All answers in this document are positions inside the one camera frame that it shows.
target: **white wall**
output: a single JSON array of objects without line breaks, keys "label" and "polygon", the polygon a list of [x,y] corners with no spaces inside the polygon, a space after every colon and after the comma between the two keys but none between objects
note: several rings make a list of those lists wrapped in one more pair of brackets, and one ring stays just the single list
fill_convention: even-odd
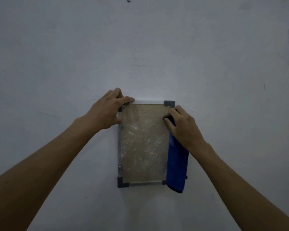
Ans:
[{"label": "white wall", "polygon": [[[107,90],[176,100],[289,215],[289,1],[0,0],[0,174]],[[116,188],[116,128],[80,152],[29,230],[238,230],[190,157],[183,194]]]}]

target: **blue microfiber cloth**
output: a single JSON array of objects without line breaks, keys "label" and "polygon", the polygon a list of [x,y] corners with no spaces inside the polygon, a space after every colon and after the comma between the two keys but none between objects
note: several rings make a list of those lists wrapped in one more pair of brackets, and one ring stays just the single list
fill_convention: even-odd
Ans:
[{"label": "blue microfiber cloth", "polygon": [[[172,116],[166,118],[176,125]],[[185,179],[187,178],[188,155],[189,152],[170,132],[166,184],[170,189],[178,193],[183,192]]]}]

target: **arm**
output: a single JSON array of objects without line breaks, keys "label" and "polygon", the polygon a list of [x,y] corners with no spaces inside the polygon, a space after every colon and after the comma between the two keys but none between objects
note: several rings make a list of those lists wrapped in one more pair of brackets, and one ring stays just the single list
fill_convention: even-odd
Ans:
[{"label": "arm", "polygon": [[121,123],[119,107],[131,97],[108,91],[62,134],[0,175],[0,230],[26,230],[67,167],[101,129]]},{"label": "arm", "polygon": [[165,118],[173,136],[199,162],[242,230],[289,230],[289,217],[233,171],[206,143],[181,107],[170,110],[176,126]]}]

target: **black corner bracket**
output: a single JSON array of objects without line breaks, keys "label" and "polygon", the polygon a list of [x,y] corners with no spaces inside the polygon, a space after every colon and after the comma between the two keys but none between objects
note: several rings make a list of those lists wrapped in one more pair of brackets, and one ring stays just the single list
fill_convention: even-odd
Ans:
[{"label": "black corner bracket", "polygon": [[164,100],[164,106],[170,106],[170,108],[174,108],[176,106],[176,102],[174,100]]},{"label": "black corner bracket", "polygon": [[118,177],[118,188],[129,187],[129,182],[123,182],[123,177]]},{"label": "black corner bracket", "polygon": [[123,105],[118,109],[118,112],[122,112],[122,110],[123,110]]}]

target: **beige stone surface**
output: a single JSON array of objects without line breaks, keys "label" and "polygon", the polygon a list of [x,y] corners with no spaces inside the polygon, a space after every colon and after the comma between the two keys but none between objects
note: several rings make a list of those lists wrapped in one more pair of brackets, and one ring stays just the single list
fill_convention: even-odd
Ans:
[{"label": "beige stone surface", "polygon": [[124,182],[166,179],[169,130],[162,118],[169,108],[161,104],[123,106],[121,164]]}]

